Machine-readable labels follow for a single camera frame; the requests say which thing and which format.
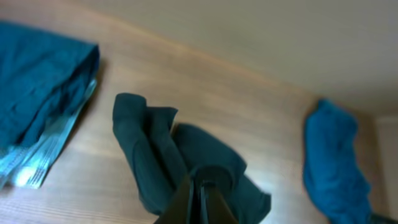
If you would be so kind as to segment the black t-shirt with logo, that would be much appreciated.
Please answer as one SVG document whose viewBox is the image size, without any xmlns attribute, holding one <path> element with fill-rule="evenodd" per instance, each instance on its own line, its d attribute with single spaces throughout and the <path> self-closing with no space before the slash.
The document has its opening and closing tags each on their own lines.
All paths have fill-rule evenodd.
<svg viewBox="0 0 398 224">
<path fill-rule="evenodd" d="M 203 129 L 175 123 L 177 109 L 151 107 L 142 96 L 120 93 L 113 107 L 113 133 L 136 180 L 144 208 L 165 212 L 183 178 L 194 186 L 190 223 L 200 223 L 200 188 L 215 185 L 239 223 L 259 223 L 271 196 L 245 174 L 246 162 Z"/>
</svg>

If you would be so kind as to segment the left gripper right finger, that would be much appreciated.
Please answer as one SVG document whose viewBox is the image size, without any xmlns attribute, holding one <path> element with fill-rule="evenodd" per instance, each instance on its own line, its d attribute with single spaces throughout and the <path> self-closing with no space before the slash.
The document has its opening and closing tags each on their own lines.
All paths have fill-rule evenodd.
<svg viewBox="0 0 398 224">
<path fill-rule="evenodd" d="M 238 224 L 225 202 L 223 195 L 215 185 L 202 185 L 200 188 L 200 223 L 202 224 Z"/>
</svg>

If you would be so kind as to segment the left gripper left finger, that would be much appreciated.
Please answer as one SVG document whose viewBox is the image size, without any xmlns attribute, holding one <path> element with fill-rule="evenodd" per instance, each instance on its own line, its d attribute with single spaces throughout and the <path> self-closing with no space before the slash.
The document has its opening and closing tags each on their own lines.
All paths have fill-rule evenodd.
<svg viewBox="0 0 398 224">
<path fill-rule="evenodd" d="M 180 183 L 167 209 L 154 224 L 190 224 L 194 186 L 189 175 Z"/>
</svg>

